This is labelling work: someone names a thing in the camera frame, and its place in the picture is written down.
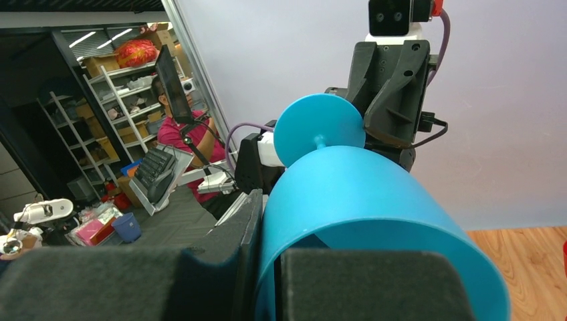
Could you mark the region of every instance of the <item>red bag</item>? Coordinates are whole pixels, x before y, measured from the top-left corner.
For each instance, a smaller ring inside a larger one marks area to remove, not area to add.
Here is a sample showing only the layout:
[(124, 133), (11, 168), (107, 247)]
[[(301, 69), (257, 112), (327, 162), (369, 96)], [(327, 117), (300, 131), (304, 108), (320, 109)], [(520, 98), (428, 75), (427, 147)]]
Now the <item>red bag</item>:
[(141, 66), (153, 62), (158, 57), (158, 50), (152, 41), (147, 39), (128, 40), (114, 53), (121, 68)]

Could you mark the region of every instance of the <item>blue plastic cup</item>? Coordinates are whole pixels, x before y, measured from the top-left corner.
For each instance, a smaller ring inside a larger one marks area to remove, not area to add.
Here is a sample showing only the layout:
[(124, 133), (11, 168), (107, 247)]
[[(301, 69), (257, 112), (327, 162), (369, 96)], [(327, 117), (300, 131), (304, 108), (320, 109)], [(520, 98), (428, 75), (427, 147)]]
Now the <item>blue plastic cup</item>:
[(125, 243), (132, 243), (142, 236), (142, 229), (133, 213), (126, 213), (112, 222), (112, 227)]

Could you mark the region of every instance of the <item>blue disc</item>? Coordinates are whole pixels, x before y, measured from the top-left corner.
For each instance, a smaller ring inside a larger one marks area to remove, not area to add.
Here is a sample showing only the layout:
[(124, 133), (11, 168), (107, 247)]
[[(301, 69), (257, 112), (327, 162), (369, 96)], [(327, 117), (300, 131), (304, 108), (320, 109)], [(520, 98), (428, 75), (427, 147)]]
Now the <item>blue disc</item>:
[(364, 147), (362, 117), (347, 100), (331, 94), (305, 96), (289, 105), (273, 130), (277, 156), (286, 167), (318, 146)]

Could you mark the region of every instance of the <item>gray carpet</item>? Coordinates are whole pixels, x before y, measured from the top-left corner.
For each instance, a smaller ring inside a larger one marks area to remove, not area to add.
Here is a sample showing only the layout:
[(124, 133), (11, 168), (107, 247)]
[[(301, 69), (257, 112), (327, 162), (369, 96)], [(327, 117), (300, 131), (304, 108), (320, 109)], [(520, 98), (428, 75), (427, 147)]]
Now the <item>gray carpet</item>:
[(154, 216), (144, 209), (133, 212), (142, 228), (142, 237), (132, 243), (134, 246), (188, 246), (207, 234), (217, 222), (197, 203), (191, 190), (182, 187), (169, 196), (169, 205)]

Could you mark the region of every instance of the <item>computer screen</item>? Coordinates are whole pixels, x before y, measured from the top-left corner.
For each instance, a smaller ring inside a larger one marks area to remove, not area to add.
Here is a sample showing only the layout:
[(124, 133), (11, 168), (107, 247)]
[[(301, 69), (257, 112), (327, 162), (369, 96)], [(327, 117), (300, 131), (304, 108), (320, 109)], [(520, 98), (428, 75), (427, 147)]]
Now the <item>computer screen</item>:
[(192, 124), (194, 122), (191, 108), (187, 103), (185, 91), (173, 63), (173, 57), (169, 53), (167, 45), (161, 47), (160, 54), (156, 60), (156, 71), (161, 80), (165, 96), (169, 101), (173, 119), (178, 124)]

